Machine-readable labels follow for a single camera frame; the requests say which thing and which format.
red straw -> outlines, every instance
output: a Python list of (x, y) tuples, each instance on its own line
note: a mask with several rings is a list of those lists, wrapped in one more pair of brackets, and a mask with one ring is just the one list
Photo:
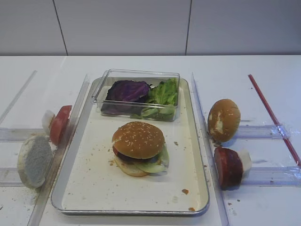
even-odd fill
[[(267, 100), (264, 98), (264, 95), (262, 94), (262, 92), (260, 91), (260, 89), (259, 89), (257, 83), (255, 82), (255, 79), (253, 78), (253, 76), (252, 76), (251, 74), (248, 75), (248, 76), (249, 76), (249, 79), (251, 80), (251, 83), (253, 84), (255, 90), (257, 91), (257, 93), (258, 93), (258, 95), (259, 95), (261, 101), (263, 102), (265, 108), (267, 109), (267, 111), (268, 111), (268, 113), (269, 113), (271, 119), (273, 120), (274, 124), (275, 124), (276, 126), (280, 125), (280, 123), (279, 123), (279, 121), (277, 120), (276, 116), (274, 115), (274, 113), (273, 113), (271, 107), (269, 106)], [(282, 136), (282, 139), (284, 140), (284, 142), (285, 142), (285, 144), (286, 144), (288, 150), (289, 150), (290, 153), (292, 154), (293, 159), (295, 160), (295, 162), (297, 163), (298, 166), (301, 166), (301, 160), (300, 160), (298, 154), (296, 153), (296, 151), (295, 151), (295, 149), (294, 149), (292, 143), (290, 142), (290, 140), (289, 140), (288, 138), (284, 138), (284, 137), (283, 137), (283, 134), (281, 134), (281, 136)]]

white tray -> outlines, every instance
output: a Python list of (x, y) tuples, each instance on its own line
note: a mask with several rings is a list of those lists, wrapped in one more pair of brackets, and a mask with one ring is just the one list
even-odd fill
[(124, 174), (111, 162), (113, 133), (129, 121), (140, 120), (102, 116), (92, 98), (100, 82), (99, 78), (91, 86), (51, 194), (52, 205), (64, 214), (77, 215), (205, 213), (209, 192), (187, 81), (180, 79), (180, 108), (175, 121), (142, 120), (162, 130), (170, 157), (166, 174), (142, 178)]

top bun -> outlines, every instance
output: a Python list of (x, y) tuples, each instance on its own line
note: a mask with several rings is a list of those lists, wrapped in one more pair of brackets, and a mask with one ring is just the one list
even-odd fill
[(113, 134), (113, 146), (123, 155), (135, 159), (149, 159), (157, 155), (165, 143), (162, 131), (145, 122), (133, 121)]
[(230, 140), (240, 123), (238, 106), (230, 99), (217, 101), (208, 116), (209, 134), (218, 142)]

salad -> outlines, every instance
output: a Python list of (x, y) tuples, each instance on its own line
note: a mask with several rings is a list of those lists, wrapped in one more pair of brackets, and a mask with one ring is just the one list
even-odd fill
[[(105, 100), (128, 102), (127, 104), (104, 103), (101, 112), (108, 115), (130, 115), (132, 118), (151, 118), (157, 120), (171, 120), (175, 114), (178, 100), (178, 80), (170, 78), (151, 87), (144, 81), (120, 80), (114, 82), (108, 90)], [(131, 103), (146, 103), (167, 105), (165, 107), (141, 107)]]

food crumb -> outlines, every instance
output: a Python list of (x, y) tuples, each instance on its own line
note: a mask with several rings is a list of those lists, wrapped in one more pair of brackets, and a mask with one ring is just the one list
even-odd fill
[(182, 192), (183, 192), (184, 194), (188, 194), (188, 193), (189, 193), (189, 191), (188, 191), (187, 189), (183, 189)]

